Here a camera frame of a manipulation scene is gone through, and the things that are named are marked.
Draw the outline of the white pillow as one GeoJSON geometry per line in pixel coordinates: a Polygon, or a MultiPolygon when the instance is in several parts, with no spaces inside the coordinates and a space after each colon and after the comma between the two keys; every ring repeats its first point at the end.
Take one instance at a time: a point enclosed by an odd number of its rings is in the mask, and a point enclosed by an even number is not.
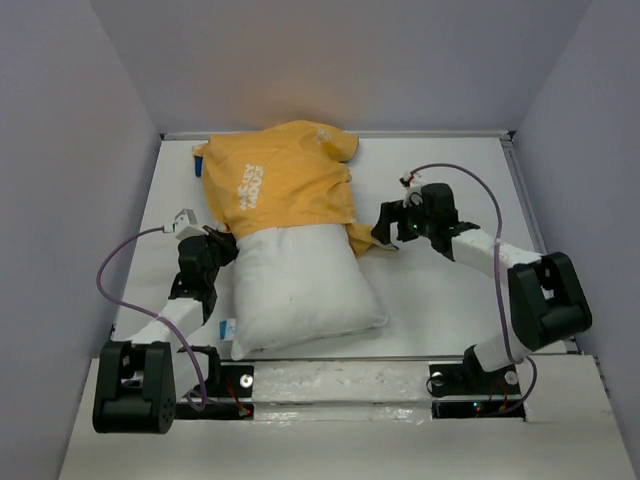
{"type": "Polygon", "coordinates": [[[237,247],[233,360],[386,325],[344,225],[264,229],[237,247]]]}

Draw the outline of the yellow pillowcase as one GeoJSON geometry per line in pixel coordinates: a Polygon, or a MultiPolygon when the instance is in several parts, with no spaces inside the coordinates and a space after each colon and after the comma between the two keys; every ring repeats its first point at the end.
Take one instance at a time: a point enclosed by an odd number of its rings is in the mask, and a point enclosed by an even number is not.
{"type": "Polygon", "coordinates": [[[236,239],[270,228],[337,224],[356,256],[377,241],[356,219],[347,166],[356,135],[291,121],[254,132],[213,134],[193,148],[204,197],[217,225],[236,239]]]}

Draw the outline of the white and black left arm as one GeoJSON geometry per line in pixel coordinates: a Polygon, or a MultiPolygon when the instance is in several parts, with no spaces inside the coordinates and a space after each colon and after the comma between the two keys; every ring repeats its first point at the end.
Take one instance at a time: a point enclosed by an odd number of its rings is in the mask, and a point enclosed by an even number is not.
{"type": "Polygon", "coordinates": [[[149,323],[126,340],[101,349],[92,424],[96,432],[165,434],[185,398],[196,412],[212,405],[223,381],[212,346],[194,346],[188,336],[204,327],[218,298],[215,280],[238,254],[230,233],[204,226],[178,244],[178,273],[158,313],[135,306],[149,323]]]}

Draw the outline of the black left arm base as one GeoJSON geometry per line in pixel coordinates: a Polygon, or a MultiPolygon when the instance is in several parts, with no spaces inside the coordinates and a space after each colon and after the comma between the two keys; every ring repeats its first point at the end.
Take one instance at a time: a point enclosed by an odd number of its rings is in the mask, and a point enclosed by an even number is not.
{"type": "Polygon", "coordinates": [[[254,416],[254,365],[222,360],[213,346],[194,346],[204,375],[207,405],[197,411],[188,403],[201,403],[200,384],[188,354],[181,347],[172,355],[176,391],[176,420],[251,420],[254,416]]]}

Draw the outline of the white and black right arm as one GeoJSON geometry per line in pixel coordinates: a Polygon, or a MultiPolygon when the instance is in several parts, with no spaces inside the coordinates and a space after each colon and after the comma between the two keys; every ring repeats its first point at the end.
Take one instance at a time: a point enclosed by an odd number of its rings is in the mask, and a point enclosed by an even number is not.
{"type": "Polygon", "coordinates": [[[462,221],[445,183],[411,187],[402,200],[384,202],[372,229],[376,244],[393,248],[420,237],[448,260],[486,274],[494,282],[501,332],[469,347],[456,379],[482,392],[497,372],[530,354],[592,327],[593,316],[570,257],[523,250],[462,221]]]}

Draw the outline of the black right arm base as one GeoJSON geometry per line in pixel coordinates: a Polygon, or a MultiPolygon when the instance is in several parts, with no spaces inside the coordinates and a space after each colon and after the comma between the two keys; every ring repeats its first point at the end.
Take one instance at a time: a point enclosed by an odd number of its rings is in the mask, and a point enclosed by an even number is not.
{"type": "Polygon", "coordinates": [[[436,420],[526,418],[515,366],[485,372],[471,349],[462,360],[431,364],[425,387],[436,420]]]}

